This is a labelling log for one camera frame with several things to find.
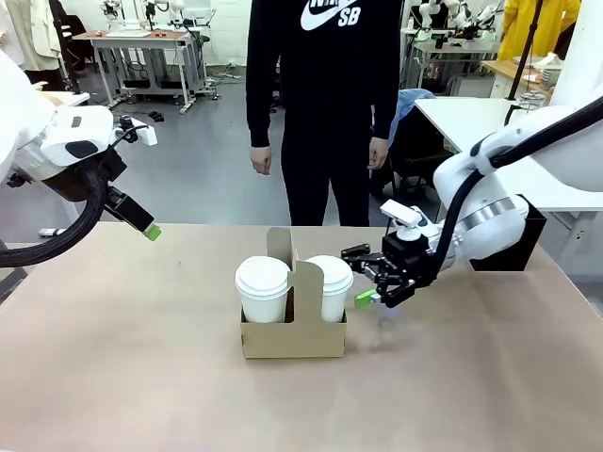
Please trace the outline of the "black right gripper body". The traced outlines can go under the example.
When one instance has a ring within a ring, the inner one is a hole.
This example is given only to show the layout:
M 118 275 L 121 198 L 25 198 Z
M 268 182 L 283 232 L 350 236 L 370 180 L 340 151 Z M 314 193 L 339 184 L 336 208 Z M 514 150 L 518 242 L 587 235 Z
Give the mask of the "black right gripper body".
M 430 267 L 429 240 L 424 235 L 411 241 L 402 240 L 396 233 L 383 237 L 382 253 L 386 260 L 408 278 L 416 279 Z

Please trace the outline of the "person's right hand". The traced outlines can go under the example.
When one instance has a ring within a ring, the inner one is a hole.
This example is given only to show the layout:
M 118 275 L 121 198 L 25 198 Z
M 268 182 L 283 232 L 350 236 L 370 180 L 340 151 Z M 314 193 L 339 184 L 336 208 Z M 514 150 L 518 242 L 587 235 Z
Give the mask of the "person's right hand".
M 267 147 L 251 147 L 250 159 L 253 169 L 261 175 L 269 175 L 271 167 L 271 148 Z

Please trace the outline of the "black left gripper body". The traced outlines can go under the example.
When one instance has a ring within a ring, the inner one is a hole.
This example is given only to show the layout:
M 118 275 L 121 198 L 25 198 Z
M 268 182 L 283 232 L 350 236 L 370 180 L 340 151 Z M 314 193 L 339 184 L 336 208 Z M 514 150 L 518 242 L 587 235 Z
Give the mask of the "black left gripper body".
M 127 195 L 113 186 L 127 166 L 116 150 L 107 150 L 91 158 L 91 202 L 94 208 L 117 208 Z

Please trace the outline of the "person's left hand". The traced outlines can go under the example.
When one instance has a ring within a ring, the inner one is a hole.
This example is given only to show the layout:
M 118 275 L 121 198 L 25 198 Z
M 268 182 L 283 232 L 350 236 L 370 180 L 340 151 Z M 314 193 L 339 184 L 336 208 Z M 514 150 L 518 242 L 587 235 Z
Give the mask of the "person's left hand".
M 369 142 L 369 170 L 379 170 L 388 156 L 388 141 L 386 139 L 373 137 Z

